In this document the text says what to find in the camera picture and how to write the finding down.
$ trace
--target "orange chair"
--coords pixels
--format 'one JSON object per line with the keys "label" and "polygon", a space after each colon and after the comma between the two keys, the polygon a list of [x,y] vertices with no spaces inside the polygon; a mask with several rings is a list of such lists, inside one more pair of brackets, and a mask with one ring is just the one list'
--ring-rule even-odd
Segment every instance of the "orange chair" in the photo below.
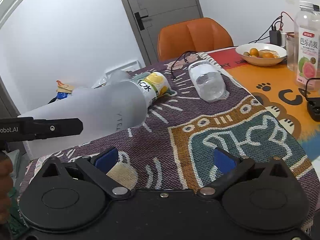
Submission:
{"label": "orange chair", "polygon": [[179,57],[187,50],[211,51],[233,46],[229,33],[216,21],[201,18],[170,25],[158,37],[159,61]]}

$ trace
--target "bottle cap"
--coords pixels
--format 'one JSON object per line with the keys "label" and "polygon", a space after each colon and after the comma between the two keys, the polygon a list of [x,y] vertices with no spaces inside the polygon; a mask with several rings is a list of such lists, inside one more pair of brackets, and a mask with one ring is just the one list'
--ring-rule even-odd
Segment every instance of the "bottle cap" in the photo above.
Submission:
{"label": "bottle cap", "polygon": [[313,9],[313,3],[311,3],[311,2],[299,1],[299,3],[300,3],[300,8]]}

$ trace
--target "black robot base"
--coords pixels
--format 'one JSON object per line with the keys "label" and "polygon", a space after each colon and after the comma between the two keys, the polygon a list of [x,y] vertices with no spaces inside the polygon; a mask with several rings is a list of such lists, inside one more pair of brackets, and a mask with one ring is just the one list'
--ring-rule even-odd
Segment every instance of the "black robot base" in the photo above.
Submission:
{"label": "black robot base", "polygon": [[21,240],[310,240],[308,198],[278,157],[235,167],[198,190],[134,192],[90,162],[49,158],[20,198]]}

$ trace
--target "woven blanket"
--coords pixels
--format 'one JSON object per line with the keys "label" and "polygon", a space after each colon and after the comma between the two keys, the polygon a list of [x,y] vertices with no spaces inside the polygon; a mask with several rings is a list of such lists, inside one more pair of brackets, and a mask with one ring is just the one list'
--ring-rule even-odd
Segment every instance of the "woven blanket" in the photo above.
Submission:
{"label": "woven blanket", "polygon": [[[71,162],[115,146],[119,160],[108,175],[124,186],[195,191],[222,175],[213,165],[213,149],[217,146],[257,162],[280,156],[308,195],[311,208],[305,228],[310,227],[320,184],[306,153],[278,120],[221,67],[228,97],[214,103],[200,99],[190,80],[188,65],[202,59],[220,67],[207,54],[198,53],[175,64],[174,80],[170,73],[173,62],[132,73],[134,76],[160,71],[171,86],[168,93],[149,107],[143,125],[52,155]],[[20,193],[49,156],[30,163]]]}

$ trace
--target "pink guava image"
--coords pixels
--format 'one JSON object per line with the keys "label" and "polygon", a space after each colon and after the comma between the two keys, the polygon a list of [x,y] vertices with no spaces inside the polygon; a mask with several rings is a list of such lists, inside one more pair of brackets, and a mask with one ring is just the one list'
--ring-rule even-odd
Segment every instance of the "pink guava image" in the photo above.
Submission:
{"label": "pink guava image", "polygon": [[316,69],[311,62],[305,62],[302,67],[302,73],[306,79],[316,76]]}

